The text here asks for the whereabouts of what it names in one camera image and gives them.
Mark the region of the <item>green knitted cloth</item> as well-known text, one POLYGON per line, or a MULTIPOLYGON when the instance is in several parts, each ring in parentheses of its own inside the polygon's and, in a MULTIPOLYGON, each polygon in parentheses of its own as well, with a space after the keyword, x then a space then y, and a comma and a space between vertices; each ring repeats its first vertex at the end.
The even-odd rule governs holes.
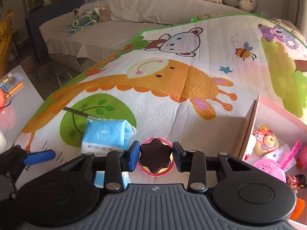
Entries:
POLYGON ((85 27, 96 24, 100 19, 99 13, 95 10, 86 10, 75 18, 72 22, 69 33, 75 36, 78 32, 82 31, 85 27))

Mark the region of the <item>yellow pudding toy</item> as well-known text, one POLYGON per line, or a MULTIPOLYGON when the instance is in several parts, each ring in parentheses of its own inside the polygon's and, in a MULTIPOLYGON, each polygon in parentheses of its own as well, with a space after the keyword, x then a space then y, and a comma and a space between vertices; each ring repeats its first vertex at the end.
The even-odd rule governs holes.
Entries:
POLYGON ((172 143, 165 138, 154 137, 140 145, 138 168, 151 177, 165 176, 175 166, 172 143))

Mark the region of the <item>pink teal carrot toy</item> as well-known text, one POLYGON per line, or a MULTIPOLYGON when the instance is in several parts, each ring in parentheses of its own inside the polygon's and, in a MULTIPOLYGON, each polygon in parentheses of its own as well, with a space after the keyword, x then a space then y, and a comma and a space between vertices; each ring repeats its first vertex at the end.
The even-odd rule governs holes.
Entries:
POLYGON ((307 168, 307 146, 299 153, 297 159, 297 167, 305 170, 307 168))

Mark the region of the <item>beige sofa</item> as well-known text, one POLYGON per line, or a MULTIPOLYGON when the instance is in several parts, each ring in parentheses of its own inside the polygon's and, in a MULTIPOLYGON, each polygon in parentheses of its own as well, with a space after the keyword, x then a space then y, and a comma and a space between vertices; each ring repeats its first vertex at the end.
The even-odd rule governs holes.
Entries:
POLYGON ((100 7, 110 9, 110 20, 87 26, 74 36, 69 34, 74 12, 53 18, 39 27, 53 60, 84 72, 144 30, 188 23, 201 14, 244 13, 235 7, 203 0, 97 0, 82 5, 76 13, 100 7))

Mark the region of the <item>orange plastic toy cup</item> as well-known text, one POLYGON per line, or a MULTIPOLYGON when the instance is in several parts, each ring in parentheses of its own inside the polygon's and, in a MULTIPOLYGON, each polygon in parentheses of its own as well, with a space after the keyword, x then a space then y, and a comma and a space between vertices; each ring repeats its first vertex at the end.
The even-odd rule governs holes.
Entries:
POLYGON ((295 208, 290 216, 291 220, 296 220, 298 217, 301 216, 305 209, 305 200, 297 198, 295 208))

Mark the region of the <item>hello kitty toy camera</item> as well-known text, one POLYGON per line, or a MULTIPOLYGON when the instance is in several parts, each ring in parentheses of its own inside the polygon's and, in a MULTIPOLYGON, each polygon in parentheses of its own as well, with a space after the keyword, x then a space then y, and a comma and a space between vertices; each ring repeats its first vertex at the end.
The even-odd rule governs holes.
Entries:
POLYGON ((258 156, 264 156, 279 148, 279 142, 275 134, 266 125, 262 125, 257 130, 254 130, 252 135, 256 139, 254 152, 258 156))

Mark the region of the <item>pink cardboard box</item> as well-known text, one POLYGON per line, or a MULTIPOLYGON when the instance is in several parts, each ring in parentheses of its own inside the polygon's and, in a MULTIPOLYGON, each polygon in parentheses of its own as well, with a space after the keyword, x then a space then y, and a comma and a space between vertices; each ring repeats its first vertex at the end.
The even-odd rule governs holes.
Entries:
MULTIPOLYGON (((248 111, 232 155, 252 166, 261 160, 264 156, 255 154, 256 139, 252 133, 262 125, 273 131, 279 147, 288 144, 292 148, 297 141, 301 142, 301 148, 295 156, 297 161, 299 153, 306 146, 306 124, 264 96, 258 96, 248 111)), ((295 165, 286 172, 286 176, 297 174, 306 176, 306 169, 302 170, 295 165)), ((294 221, 290 219, 289 222, 297 229, 306 229, 306 189, 300 190, 299 194, 299 198, 305 200, 305 209, 300 217, 294 221)))

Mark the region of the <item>blue white cotton pad pack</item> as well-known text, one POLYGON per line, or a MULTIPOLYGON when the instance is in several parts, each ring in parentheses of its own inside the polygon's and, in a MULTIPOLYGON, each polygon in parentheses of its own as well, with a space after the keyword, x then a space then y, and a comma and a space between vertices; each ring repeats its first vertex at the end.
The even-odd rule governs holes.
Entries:
POLYGON ((93 183, 111 193, 124 190, 129 183, 124 153, 136 128, 127 120, 88 118, 81 143, 81 154, 93 154, 93 183))

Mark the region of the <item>small red figurine doll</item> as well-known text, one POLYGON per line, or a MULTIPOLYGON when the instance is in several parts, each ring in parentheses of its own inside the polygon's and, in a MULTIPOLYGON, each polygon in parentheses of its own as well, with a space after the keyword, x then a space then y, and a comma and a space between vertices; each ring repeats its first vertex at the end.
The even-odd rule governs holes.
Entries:
POLYGON ((296 196, 299 198, 299 191, 302 189, 306 189, 306 176, 304 174, 287 175, 286 183, 291 187, 296 196))

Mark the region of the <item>colourful cartoon play mat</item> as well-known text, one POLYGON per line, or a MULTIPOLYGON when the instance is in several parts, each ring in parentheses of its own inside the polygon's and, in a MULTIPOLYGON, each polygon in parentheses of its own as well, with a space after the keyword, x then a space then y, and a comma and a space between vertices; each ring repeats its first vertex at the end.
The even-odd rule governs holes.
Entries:
POLYGON ((134 140, 159 136, 207 155, 232 153, 246 115, 264 96, 306 124, 306 46, 256 15, 222 16, 137 35, 54 92, 16 140, 54 160, 27 167, 28 181, 80 154, 86 119, 123 119, 134 140))

